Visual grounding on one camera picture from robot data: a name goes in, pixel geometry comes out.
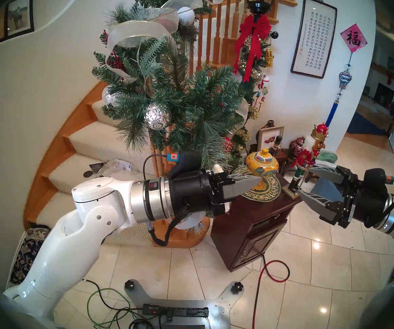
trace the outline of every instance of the black knob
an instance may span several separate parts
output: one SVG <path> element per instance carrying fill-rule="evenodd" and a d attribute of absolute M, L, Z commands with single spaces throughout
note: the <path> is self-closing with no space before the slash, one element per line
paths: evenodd
<path fill-rule="evenodd" d="M 232 292 L 234 294 L 237 294 L 242 291 L 244 286 L 240 282 L 235 282 L 235 284 L 232 286 Z"/>
<path fill-rule="evenodd" d="M 127 282 L 125 282 L 124 287 L 127 290 L 133 290 L 135 288 L 135 283 L 129 279 Z"/>

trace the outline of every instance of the wooden cabinet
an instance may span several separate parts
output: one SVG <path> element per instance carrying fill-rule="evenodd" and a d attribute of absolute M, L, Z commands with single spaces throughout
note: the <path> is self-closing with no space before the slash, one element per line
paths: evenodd
<path fill-rule="evenodd" d="M 276 177 L 281 186 L 288 184 L 280 174 Z M 211 237 L 229 271 L 261 258 L 300 201 L 292 200 L 283 191 L 269 203 L 238 196 L 228 214 L 215 217 Z"/>

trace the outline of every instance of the decorative plate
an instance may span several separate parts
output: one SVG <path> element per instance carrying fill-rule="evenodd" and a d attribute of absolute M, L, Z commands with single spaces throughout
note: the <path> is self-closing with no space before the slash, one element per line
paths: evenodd
<path fill-rule="evenodd" d="M 242 174 L 250 174 L 253 175 L 247 166 L 240 166 L 233 170 L 232 173 L 242 173 Z M 251 189 L 250 191 L 243 193 L 242 196 L 254 200 L 254 201 L 260 201 L 260 202 L 269 202 L 273 201 L 276 198 L 279 197 L 279 194 L 281 193 L 281 184 L 279 183 L 278 178 L 274 176 L 274 174 L 270 174 L 268 176 L 263 176 L 262 177 L 264 184 L 266 184 L 266 189 L 262 191 L 256 191 L 254 189 Z"/>

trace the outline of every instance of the green cable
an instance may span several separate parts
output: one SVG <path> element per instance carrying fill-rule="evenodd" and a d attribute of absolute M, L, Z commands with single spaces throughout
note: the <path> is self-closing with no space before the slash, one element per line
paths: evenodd
<path fill-rule="evenodd" d="M 129 313 L 129 311 L 127 310 L 127 312 L 126 312 L 124 315 L 122 315 L 121 317 L 119 317 L 119 318 L 116 318 L 116 319 L 115 319 L 115 316 L 114 316 L 113 319 L 112 319 L 111 321 L 107 321 L 107 322 L 103 322 L 103 323 L 96 323 L 96 322 L 92 319 L 92 317 L 90 316 L 90 313 L 89 313 L 89 302 L 90 302 L 90 299 L 92 298 L 93 295 L 95 295 L 95 294 L 97 294 L 97 293 L 99 293 L 100 291 L 103 291 L 103 290 L 112 290 L 112 291 L 115 291 L 119 296 L 121 296 L 123 299 L 125 299 L 125 300 L 127 301 L 128 305 L 129 305 L 129 308 L 131 308 L 131 305 L 130 305 L 129 300 L 126 299 L 119 291 L 117 291 L 117 290 L 115 290 L 115 289 L 112 289 L 112 288 L 104 288 L 104 289 L 100 289 L 100 290 L 95 291 L 93 294 L 90 295 L 89 299 L 87 300 L 87 315 L 89 316 L 89 319 L 90 319 L 90 320 L 92 321 L 92 323 L 94 324 L 93 327 L 94 327 L 95 329 L 98 329 L 98 328 L 110 329 L 110 327 L 111 327 L 111 325 L 112 325 L 113 322 L 115 322 L 115 321 L 117 322 L 118 320 L 122 319 L 124 316 L 126 316 L 126 315 Z"/>

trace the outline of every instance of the gold bell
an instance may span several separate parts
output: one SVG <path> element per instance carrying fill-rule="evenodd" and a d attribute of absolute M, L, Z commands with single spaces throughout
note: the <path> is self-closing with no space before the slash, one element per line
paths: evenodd
<path fill-rule="evenodd" d="M 273 52 L 270 48 L 265 50 L 265 64 L 267 67 L 273 67 Z"/>

